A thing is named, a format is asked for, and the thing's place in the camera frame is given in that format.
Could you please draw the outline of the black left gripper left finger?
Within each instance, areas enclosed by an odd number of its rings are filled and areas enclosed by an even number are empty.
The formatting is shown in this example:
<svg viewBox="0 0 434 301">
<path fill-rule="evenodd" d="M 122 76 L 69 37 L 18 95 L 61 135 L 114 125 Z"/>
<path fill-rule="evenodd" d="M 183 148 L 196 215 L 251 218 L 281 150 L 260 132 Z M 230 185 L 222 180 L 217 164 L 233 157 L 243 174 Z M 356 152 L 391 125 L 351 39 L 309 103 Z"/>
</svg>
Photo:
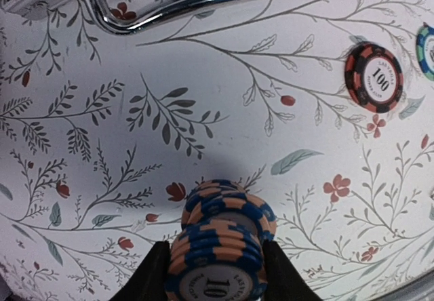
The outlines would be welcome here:
<svg viewBox="0 0 434 301">
<path fill-rule="evenodd" d="M 111 298 L 111 301 L 168 300 L 164 283 L 169 263 L 169 242 L 156 242 L 128 282 Z"/>
</svg>

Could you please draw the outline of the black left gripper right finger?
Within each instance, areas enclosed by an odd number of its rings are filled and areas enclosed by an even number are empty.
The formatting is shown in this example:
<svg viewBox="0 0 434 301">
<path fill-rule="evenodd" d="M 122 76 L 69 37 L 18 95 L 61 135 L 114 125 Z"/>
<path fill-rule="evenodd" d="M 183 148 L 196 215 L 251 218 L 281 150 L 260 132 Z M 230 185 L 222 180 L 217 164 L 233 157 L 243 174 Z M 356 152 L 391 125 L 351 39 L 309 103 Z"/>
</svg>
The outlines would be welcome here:
<svg viewBox="0 0 434 301">
<path fill-rule="evenodd" d="M 262 245 L 268 287 L 264 299 L 270 301 L 318 301 L 321 298 L 307 285 L 285 252 L 275 241 Z"/>
</svg>

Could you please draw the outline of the red black 100 chip stack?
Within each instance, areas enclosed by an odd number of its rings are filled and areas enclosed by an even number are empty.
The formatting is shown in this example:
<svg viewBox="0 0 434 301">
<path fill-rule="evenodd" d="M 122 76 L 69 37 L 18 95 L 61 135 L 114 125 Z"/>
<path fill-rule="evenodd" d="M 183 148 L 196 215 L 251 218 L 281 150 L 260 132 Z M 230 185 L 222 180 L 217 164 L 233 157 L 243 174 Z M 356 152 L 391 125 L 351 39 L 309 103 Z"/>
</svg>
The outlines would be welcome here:
<svg viewBox="0 0 434 301">
<path fill-rule="evenodd" d="M 403 71 L 398 59 L 372 42 L 363 41 L 351 50 L 344 79 L 354 102 L 372 113 L 393 110 L 403 94 Z"/>
</svg>

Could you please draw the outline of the blue green 50 chip stack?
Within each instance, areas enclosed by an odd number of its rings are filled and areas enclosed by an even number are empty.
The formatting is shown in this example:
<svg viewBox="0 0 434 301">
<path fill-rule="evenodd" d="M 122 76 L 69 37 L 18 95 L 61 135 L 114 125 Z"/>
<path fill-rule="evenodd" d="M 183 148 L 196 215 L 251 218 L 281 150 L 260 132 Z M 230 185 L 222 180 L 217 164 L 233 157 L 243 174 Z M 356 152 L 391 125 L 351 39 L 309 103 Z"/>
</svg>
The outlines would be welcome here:
<svg viewBox="0 0 434 301">
<path fill-rule="evenodd" d="M 433 81 L 433 27 L 424 23 L 416 36 L 416 57 L 423 75 Z"/>
</svg>

